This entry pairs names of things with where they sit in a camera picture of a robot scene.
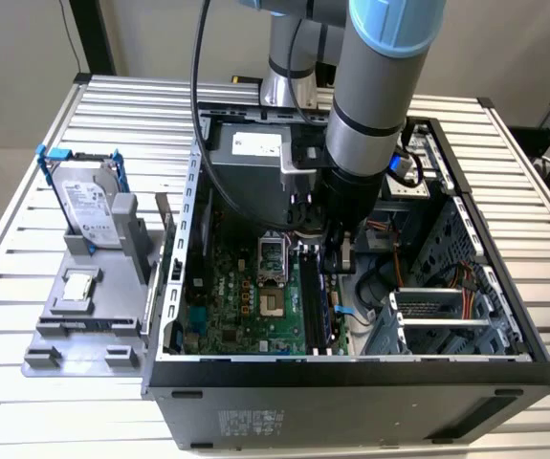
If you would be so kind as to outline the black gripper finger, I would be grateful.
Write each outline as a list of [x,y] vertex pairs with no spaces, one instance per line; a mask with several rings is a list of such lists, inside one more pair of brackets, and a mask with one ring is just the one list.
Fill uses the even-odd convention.
[[356,272],[356,258],[354,243],[350,232],[346,232],[341,242],[341,273],[352,274]]
[[324,271],[328,274],[337,273],[340,261],[341,233],[338,229],[328,232],[324,242]]

